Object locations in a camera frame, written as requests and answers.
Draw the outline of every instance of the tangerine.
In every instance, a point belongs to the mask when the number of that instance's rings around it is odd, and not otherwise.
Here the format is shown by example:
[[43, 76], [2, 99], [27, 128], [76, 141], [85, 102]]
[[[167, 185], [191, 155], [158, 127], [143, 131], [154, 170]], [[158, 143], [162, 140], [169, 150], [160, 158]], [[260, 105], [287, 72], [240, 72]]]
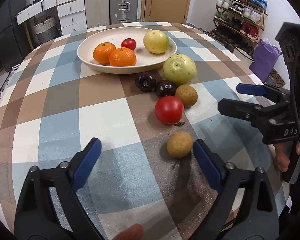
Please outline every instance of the tangerine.
[[115, 50], [115, 46], [110, 42], [103, 42], [96, 46], [93, 51], [93, 58], [95, 61], [101, 64], [109, 63], [109, 57], [112, 51]]
[[137, 63], [136, 54], [128, 48], [118, 48], [112, 51], [109, 58], [110, 66], [128, 67]]

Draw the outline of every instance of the blue gripper pad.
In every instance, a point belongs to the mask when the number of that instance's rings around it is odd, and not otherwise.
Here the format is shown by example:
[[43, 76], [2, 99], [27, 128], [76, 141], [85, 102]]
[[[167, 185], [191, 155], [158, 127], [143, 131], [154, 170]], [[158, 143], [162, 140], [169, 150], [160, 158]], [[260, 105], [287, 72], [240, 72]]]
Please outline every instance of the blue gripper pad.
[[224, 179], [223, 177], [225, 177], [225, 174], [221, 174], [208, 153], [203, 149], [199, 140], [196, 140], [193, 144], [193, 154], [206, 177], [209, 186], [220, 193], [223, 187], [222, 180]]
[[252, 96], [264, 96], [266, 94], [265, 89], [261, 85], [249, 85], [249, 84], [238, 84], [237, 92], [244, 95]]
[[83, 150], [83, 152], [87, 151], [87, 153], [73, 174], [71, 187], [74, 192], [76, 192], [79, 188], [83, 188], [86, 183], [93, 166], [96, 164], [101, 154], [101, 146], [101, 141], [96, 139], [89, 149]]

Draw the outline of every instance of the woven basket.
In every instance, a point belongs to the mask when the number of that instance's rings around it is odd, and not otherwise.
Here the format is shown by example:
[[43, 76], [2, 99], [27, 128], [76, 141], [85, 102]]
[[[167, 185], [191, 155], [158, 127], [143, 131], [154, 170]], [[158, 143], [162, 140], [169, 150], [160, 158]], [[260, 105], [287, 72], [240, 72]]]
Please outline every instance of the woven basket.
[[40, 44], [58, 37], [58, 29], [54, 17], [47, 19], [43, 23], [35, 25], [34, 31]]

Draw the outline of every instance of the red tomato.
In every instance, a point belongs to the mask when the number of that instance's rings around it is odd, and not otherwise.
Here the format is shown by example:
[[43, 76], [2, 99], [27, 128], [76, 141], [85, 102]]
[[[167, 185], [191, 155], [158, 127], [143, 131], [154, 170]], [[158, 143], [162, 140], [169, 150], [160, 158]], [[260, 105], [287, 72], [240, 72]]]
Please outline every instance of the red tomato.
[[134, 50], [137, 46], [137, 43], [134, 39], [125, 39], [122, 43], [121, 43], [121, 47], [124, 48], [128, 48], [131, 50]]
[[154, 115], [164, 124], [175, 124], [179, 122], [183, 114], [182, 101], [173, 96], [160, 98], [154, 107]]

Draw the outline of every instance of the dark plum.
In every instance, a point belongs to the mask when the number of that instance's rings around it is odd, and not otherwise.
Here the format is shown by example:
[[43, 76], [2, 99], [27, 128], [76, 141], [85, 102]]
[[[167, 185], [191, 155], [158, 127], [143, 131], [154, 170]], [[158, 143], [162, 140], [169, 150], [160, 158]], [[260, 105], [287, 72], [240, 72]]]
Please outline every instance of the dark plum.
[[158, 98], [163, 98], [165, 96], [174, 96], [176, 89], [176, 84], [168, 80], [161, 80], [155, 85], [154, 92]]
[[136, 86], [144, 92], [150, 92], [155, 87], [157, 80], [151, 73], [140, 73], [135, 80]]

